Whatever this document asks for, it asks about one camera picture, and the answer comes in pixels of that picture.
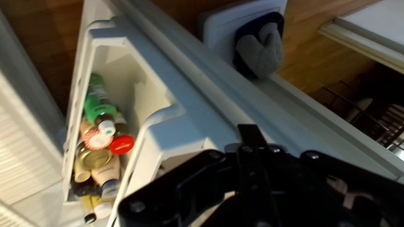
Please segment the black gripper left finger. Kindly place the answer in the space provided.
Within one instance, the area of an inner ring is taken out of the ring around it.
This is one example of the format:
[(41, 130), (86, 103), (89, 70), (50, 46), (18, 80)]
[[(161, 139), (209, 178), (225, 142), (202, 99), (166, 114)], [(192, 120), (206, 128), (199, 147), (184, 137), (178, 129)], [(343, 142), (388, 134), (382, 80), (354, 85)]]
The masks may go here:
[(127, 196), (120, 227), (187, 227), (237, 190), (238, 156), (205, 151)]

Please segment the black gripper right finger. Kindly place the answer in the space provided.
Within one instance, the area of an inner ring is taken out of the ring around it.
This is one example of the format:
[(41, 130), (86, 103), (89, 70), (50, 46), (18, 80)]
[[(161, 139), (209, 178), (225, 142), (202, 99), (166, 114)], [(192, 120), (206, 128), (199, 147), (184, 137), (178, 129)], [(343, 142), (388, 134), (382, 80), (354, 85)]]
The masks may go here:
[(255, 125), (238, 128), (240, 187), (249, 221), (269, 227), (404, 227), (403, 185), (307, 151), (293, 157)]

